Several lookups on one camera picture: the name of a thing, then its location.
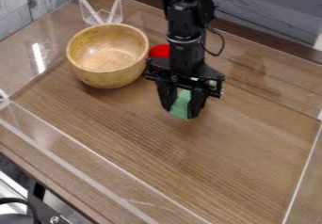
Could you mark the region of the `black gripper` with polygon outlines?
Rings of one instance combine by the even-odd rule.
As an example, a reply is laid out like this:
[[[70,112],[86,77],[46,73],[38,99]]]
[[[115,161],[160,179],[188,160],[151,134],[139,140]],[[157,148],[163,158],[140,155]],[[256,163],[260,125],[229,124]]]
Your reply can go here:
[[[167,37],[169,45],[168,68],[160,72],[145,70],[145,78],[157,85],[160,105],[165,111],[169,111],[172,104],[177,99],[177,90],[173,86],[183,79],[200,78],[201,80],[215,80],[216,89],[223,92],[223,82],[225,76],[212,69],[204,62],[204,37],[179,38]],[[199,117],[204,107],[205,92],[203,88],[191,90],[191,99],[188,102],[188,118]]]

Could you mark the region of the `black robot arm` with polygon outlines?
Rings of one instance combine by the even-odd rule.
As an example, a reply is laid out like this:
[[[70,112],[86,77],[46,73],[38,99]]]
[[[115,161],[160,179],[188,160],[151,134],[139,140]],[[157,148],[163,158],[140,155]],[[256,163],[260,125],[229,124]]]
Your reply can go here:
[[[167,111],[179,102],[177,91],[189,92],[185,117],[191,120],[199,117],[207,99],[219,98],[223,93],[225,76],[204,62],[215,4],[212,0],[161,0],[161,8],[169,56],[145,59],[144,76],[156,84],[160,105]]]

